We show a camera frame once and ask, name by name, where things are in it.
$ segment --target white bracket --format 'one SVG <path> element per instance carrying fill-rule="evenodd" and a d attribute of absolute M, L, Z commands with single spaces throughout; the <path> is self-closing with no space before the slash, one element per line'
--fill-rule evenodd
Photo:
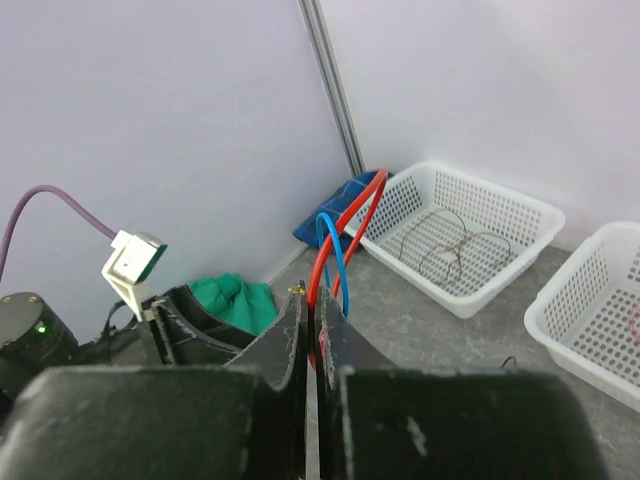
<path fill-rule="evenodd" d="M 152 237 L 131 235 L 124 230 L 118 232 L 111 246 L 114 251 L 102 267 L 102 276 L 142 322 L 142 302 L 152 295 L 144 280 L 165 246 Z"/>

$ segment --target white basket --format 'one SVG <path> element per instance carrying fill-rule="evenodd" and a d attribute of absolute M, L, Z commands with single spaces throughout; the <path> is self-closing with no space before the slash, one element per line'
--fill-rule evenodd
<path fill-rule="evenodd" d="M 559 366 L 640 411 L 640 346 L 629 327 L 638 301 L 640 224 L 610 223 L 556 272 L 524 324 Z"/>
<path fill-rule="evenodd" d="M 370 202 L 347 233 L 355 234 Z M 564 222 L 555 207 L 423 162 L 389 180 L 362 245 L 453 314 L 469 318 L 535 261 Z M 459 245 L 465 229 L 467 238 L 496 236 L 476 236 L 458 254 L 443 251 Z"/>

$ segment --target gray floor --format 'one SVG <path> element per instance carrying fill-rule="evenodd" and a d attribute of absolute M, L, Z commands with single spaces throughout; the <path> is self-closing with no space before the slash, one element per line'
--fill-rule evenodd
<path fill-rule="evenodd" d="M 307 250 L 273 282 L 281 304 L 287 287 L 308 281 L 316 252 Z M 523 315 L 537 292 L 567 259 L 548 248 L 520 278 L 469 320 L 460 320 L 365 252 L 349 264 L 349 320 L 399 366 L 518 366 L 553 372 L 580 399 L 614 479 L 640 478 L 640 414 L 560 369 L 525 331 Z M 308 478 L 318 476 L 315 378 L 309 376 Z"/>

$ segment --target red wire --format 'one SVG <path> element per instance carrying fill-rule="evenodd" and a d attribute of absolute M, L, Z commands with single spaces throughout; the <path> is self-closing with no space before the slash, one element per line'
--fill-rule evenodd
<path fill-rule="evenodd" d="M 358 248 L 358 244 L 360 243 L 360 239 L 364 235 L 364 232 L 367 230 L 367 226 L 371 221 L 371 217 L 373 217 L 373 213 L 378 207 L 378 203 L 380 202 L 380 197 L 382 197 L 382 193 L 384 192 L 384 187 L 387 183 L 387 175 L 388 172 L 386 169 L 381 168 L 376 173 L 376 176 L 373 177 L 371 183 L 367 185 L 367 187 L 358 195 L 358 197 L 347 207 L 347 209 L 340 215 L 338 221 L 336 222 L 336 231 L 338 235 L 340 235 L 344 228 L 347 226 L 349 221 L 353 218 L 353 216 L 360 210 L 360 208 L 369 200 L 369 197 L 375 191 L 375 197 L 371 201 L 371 205 L 369 207 L 369 211 L 367 212 L 364 221 L 358 228 L 351 245 L 347 249 L 347 253 L 344 256 L 344 264 L 345 266 L 349 263 L 349 260 L 353 256 L 356 248 Z M 313 265 L 313 269 L 311 270 L 311 279 L 309 280 L 309 290 L 307 292 L 307 305 L 309 307 L 309 316 L 313 321 L 314 312 L 316 307 L 316 300 L 318 297 L 318 288 L 320 286 L 320 279 L 322 278 L 322 270 L 324 268 L 324 264 L 327 263 L 327 259 L 329 258 L 329 254 L 331 253 L 332 242 L 331 237 L 327 236 L 320 251 L 318 252 L 318 256 L 316 257 L 316 263 Z M 340 288 L 340 277 L 337 276 L 334 282 L 333 293 L 336 295 Z M 309 326 L 309 331 L 311 333 L 311 338 L 313 339 L 313 332 L 315 331 L 314 325 Z M 313 352 L 313 348 L 315 345 L 315 339 L 311 343 L 311 349 L 309 351 L 309 361 L 311 362 L 311 366 L 315 370 L 316 361 L 315 361 L 315 352 Z"/>
<path fill-rule="evenodd" d="M 627 321 L 629 324 L 629 331 L 634 339 L 634 345 L 640 344 L 640 333 L 638 333 L 638 330 L 636 329 L 636 310 L 638 310 L 638 306 L 640 306 L 640 299 L 631 306 L 631 310 L 629 311 L 629 320 Z"/>

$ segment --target black cable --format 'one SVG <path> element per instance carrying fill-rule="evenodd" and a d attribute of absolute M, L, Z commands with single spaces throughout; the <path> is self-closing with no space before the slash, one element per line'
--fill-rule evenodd
<path fill-rule="evenodd" d="M 107 314 L 107 321 L 104 323 L 104 329 L 102 330 L 101 338 L 105 335 L 107 336 L 107 361 L 109 365 L 113 365 L 111 361 L 111 318 L 115 315 L 115 313 L 120 310 L 122 307 L 126 305 L 124 300 L 119 300 L 113 304 L 113 306 L 109 309 L 109 313 Z"/>
<path fill-rule="evenodd" d="M 512 248 L 511 248 L 511 242 L 509 240 L 507 240 L 507 238 L 503 237 L 502 235 L 498 235 L 497 233 L 493 233 L 493 232 L 478 232 L 478 233 L 474 233 L 473 235 L 471 235 L 470 237 L 462 240 L 458 244 L 458 252 L 460 252 L 460 254 L 462 255 L 463 247 L 465 245 L 468 245 L 471 241 L 473 241 L 474 238 L 480 237 L 482 235 L 486 235 L 486 236 L 489 236 L 489 237 L 497 238 L 498 240 L 502 240 L 503 242 L 506 242 L 506 244 L 508 246 L 507 256 L 505 257 L 505 259 L 502 260 L 502 261 L 497 261 L 496 263 L 491 265 L 492 267 L 497 267 L 501 263 L 506 263 L 511 258 L 511 255 L 513 253 L 512 252 Z"/>
<path fill-rule="evenodd" d="M 509 362 L 512 363 L 514 368 L 518 366 L 518 360 L 516 359 L 516 357 L 511 355 L 504 359 L 504 362 L 502 362 L 502 365 L 500 365 L 500 368 L 505 368 L 509 364 Z"/>
<path fill-rule="evenodd" d="M 462 278 L 462 258 L 460 257 L 460 252 L 458 250 L 456 250 L 456 246 L 448 246 L 448 245 L 443 245 L 443 244 L 438 244 L 438 245 L 434 245 L 433 247 L 431 247 L 431 250 L 429 250 L 426 254 L 424 254 L 422 256 L 422 258 L 420 259 L 420 263 L 418 264 L 418 273 L 422 276 L 424 276 L 422 274 L 422 263 L 424 262 L 424 260 L 426 258 L 429 257 L 429 255 L 431 255 L 436 248 L 442 248 L 443 250 L 440 253 L 446 253 L 446 252 L 451 252 L 455 255 L 455 259 L 451 260 L 451 262 L 449 262 L 449 268 L 447 268 L 447 275 L 445 276 L 445 278 L 441 281 L 438 282 L 436 285 L 439 285 L 441 287 L 443 287 L 444 285 L 446 285 L 448 283 L 449 280 L 449 274 L 451 273 L 451 265 L 453 265 L 453 262 L 455 260 L 458 260 L 458 280 L 460 278 Z"/>

